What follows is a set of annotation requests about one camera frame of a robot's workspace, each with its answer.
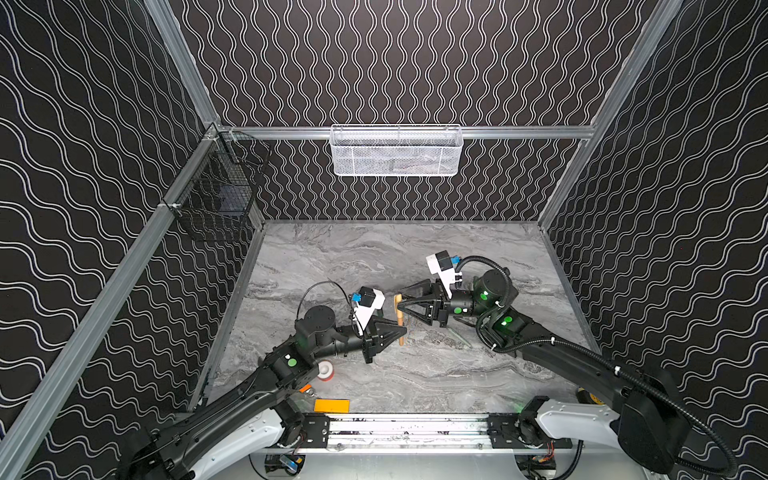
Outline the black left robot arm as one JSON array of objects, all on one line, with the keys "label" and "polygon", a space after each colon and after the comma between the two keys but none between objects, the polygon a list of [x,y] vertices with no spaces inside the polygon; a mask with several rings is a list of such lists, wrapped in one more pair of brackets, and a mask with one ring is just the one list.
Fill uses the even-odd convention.
[{"label": "black left robot arm", "polygon": [[358,334],[351,325],[337,325],[331,308],[314,306],[239,385],[181,421],[126,437],[115,476],[209,479],[261,448],[291,445],[303,416],[289,398],[318,375],[320,359],[361,351],[370,362],[406,332],[375,316]]}]

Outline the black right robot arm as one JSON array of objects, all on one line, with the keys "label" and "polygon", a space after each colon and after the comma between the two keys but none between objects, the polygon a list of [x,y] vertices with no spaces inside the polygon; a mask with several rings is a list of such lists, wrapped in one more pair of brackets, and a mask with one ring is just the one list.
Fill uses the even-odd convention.
[{"label": "black right robot arm", "polygon": [[542,366],[594,395],[607,409],[600,418],[591,405],[536,397],[518,416],[523,442],[572,438],[602,443],[661,474],[677,466],[722,478],[736,473],[733,451],[688,409],[668,373],[612,360],[519,312],[509,271],[493,260],[441,251],[428,256],[427,264],[431,278],[406,287],[396,303],[398,312],[427,325],[470,319],[490,351]]}]

